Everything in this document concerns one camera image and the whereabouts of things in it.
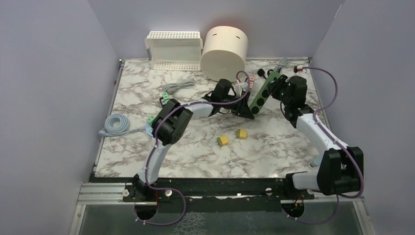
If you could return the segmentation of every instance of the lavender wall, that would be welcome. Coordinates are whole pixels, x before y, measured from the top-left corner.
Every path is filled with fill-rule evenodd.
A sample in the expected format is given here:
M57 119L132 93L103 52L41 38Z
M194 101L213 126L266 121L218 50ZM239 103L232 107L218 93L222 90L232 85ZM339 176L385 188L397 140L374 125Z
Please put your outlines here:
M338 79L334 133L365 152L366 206L378 235L414 234L415 1L346 0L312 65ZM319 95L330 78L313 73Z
M86 0L0 3L0 234L69 232L118 59Z
M150 30L235 26L248 57L312 56L344 0L89 0L120 58L147 58Z

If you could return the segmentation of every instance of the white cylindrical container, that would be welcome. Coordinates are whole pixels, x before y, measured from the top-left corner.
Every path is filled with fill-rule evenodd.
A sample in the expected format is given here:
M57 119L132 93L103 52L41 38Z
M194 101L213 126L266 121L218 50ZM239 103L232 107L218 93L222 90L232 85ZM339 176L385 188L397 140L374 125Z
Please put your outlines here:
M209 79L236 80L236 73L245 69L248 38L238 28L218 26L206 35L200 67Z

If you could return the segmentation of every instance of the screw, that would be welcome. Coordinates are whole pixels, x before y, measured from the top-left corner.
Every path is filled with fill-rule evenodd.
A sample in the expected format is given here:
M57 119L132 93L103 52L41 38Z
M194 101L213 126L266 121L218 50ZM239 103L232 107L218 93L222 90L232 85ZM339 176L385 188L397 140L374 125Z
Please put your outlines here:
M164 194L166 195L166 197L169 197L169 196L171 196L171 194L173 194L173 192L168 189L164 192Z
M266 189L265 189L265 193L266 193L268 196L271 196L271 195L272 195L272 189L271 189L271 188L266 188Z
M124 197L128 197L128 195L130 195L130 192L128 191L128 189L125 189L125 190L122 192L122 196L124 196Z

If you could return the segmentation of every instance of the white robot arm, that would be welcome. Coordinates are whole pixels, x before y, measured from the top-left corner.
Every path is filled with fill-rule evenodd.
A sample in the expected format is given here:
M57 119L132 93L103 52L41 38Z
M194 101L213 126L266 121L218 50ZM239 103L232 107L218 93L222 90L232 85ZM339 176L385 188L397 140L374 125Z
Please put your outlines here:
M340 194L345 192L358 191L360 188L360 181L356 173L356 169L350 163L346 154L342 148L334 143L327 133L334 135L325 128L325 133L319 126L321 122L318 118L314 120L313 110L305 104L306 93L306 81L304 78L294 76L294 79L286 79L283 77L277 82L268 84L267 96L272 96L275 99L281 100L285 105L284 116L291 122L294 128L305 134L305 136L311 141L311 143L317 148L321 165L307 172L296 172L286 175L286 179L290 182L293 188L296 189L311 189L320 191L325 195ZM183 135L185 128L187 127L191 119L209 117L217 112L220 108L227 108L232 111L233 114L254 118L251 109L248 107L247 100L243 99L241 102L232 105L217 105L218 103L229 103L230 100L235 97L228 95L231 83L227 80L221 79L218 82L215 90L208 95L204 96L206 103L199 103L188 107L182 107L175 111L166 122L162 123L162 126L158 131L158 145L155 145L153 151L149 153L146 158L146 164L138 173L138 177L141 180L141 184L151 185L158 179L159 170L161 164L170 149L172 144L175 144ZM208 102L214 102L216 105L208 104ZM168 114L178 108L181 104L174 99L168 101L163 107L159 115L152 123L153 136L155 136L155 130ZM350 147L346 143L336 140L342 146L347 148L351 153L355 161L358 163L360 170L363 170L363 152L358 147Z

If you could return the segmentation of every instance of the yellow block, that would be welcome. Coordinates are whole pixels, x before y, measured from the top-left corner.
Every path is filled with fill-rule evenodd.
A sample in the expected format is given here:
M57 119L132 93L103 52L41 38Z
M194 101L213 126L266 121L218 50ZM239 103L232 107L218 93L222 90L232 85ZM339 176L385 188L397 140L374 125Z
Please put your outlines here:
M247 137L247 135L248 135L248 132L247 132L247 130L244 130L244 129L238 129L238 131L236 132L236 137L238 138L238 139L246 139L246 137Z
M228 137L226 136L218 137L218 143L219 143L219 146L221 147L227 145L229 143Z

